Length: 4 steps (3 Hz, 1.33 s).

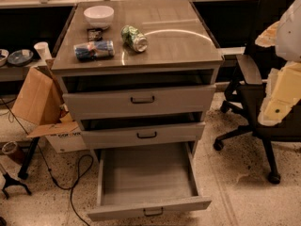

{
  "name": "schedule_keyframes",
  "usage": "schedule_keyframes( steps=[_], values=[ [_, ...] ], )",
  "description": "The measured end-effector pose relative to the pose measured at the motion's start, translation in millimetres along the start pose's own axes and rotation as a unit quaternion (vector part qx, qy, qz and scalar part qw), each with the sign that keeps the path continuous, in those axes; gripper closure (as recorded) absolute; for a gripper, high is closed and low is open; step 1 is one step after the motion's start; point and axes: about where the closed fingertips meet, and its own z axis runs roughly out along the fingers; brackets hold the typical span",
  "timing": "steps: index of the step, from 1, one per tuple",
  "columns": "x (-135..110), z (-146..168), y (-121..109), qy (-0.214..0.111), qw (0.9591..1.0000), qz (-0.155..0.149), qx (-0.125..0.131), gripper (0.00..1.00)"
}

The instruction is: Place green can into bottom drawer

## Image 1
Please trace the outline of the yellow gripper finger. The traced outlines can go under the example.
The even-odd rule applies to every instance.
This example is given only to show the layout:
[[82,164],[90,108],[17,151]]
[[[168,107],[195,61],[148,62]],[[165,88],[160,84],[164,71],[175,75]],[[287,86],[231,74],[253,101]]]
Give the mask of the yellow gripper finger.
[[301,63],[289,61],[268,75],[265,98],[258,122],[264,126],[280,123],[301,100]]
[[268,26],[256,39],[255,44],[260,47],[271,47],[276,44],[277,28],[279,22]]

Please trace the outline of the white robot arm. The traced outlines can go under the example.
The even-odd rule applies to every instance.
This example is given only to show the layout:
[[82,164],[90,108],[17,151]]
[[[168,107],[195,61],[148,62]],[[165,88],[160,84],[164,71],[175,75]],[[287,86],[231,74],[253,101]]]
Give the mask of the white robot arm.
[[274,46],[286,64],[268,75],[266,96],[258,122],[265,126],[280,123],[301,100],[301,0],[294,0],[281,18],[255,40],[261,47]]

